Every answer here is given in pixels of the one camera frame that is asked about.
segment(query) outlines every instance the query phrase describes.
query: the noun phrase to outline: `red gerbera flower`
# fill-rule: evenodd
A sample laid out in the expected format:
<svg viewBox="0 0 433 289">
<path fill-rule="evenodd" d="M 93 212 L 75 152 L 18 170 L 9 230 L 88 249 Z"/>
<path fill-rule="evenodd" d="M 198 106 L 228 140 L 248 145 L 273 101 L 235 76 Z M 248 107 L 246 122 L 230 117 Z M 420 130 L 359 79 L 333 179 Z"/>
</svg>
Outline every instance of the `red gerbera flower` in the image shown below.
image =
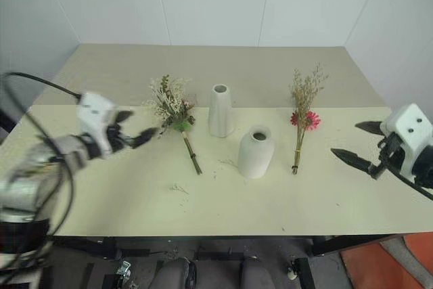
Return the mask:
<svg viewBox="0 0 433 289">
<path fill-rule="evenodd" d="M 313 111 L 308 111 L 306 113 L 306 120 L 308 122 L 306 129 L 309 131 L 315 130 L 319 126 L 319 123 L 321 122 L 319 115 L 317 113 L 314 113 Z M 292 117 L 290 118 L 290 122 L 293 125 L 298 125 L 298 116 L 295 112 L 293 112 Z"/>
</svg>

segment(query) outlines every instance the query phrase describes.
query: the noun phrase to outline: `floor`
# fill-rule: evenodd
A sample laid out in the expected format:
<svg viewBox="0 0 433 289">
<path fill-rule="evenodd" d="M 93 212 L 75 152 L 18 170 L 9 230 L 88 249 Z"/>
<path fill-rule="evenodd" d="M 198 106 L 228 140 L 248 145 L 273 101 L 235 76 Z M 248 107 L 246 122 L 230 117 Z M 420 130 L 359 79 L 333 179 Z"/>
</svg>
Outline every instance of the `floor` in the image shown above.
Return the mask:
<svg viewBox="0 0 433 289">
<path fill-rule="evenodd" d="M 121 248 L 149 248 L 149 257 L 126 258 L 132 264 L 132 276 L 125 288 L 147 289 L 157 268 L 162 262 L 171 261 L 177 257 L 194 258 L 197 250 L 200 252 L 241 252 L 245 256 L 257 256 L 269 270 L 276 289 L 300 288 L 298 280 L 287 278 L 289 261 L 297 257 L 307 257 L 306 251 L 311 245 L 308 239 L 259 239 L 259 240 L 144 240 L 120 239 Z M 68 250 L 54 248 L 50 257 L 53 265 L 53 288 L 64 289 L 95 289 L 101 288 L 104 276 L 113 274 L 118 269 L 119 261 L 105 261 L 89 255 Z M 94 263 L 86 286 L 83 286 L 83 275 L 88 263 Z M 214 268 L 217 274 L 237 279 L 239 261 L 200 261 L 200 268 Z M 351 289 L 346 270 L 338 254 L 310 259 L 311 271 L 317 289 Z M 228 289 L 227 286 L 213 285 L 204 289 Z"/>
</svg>

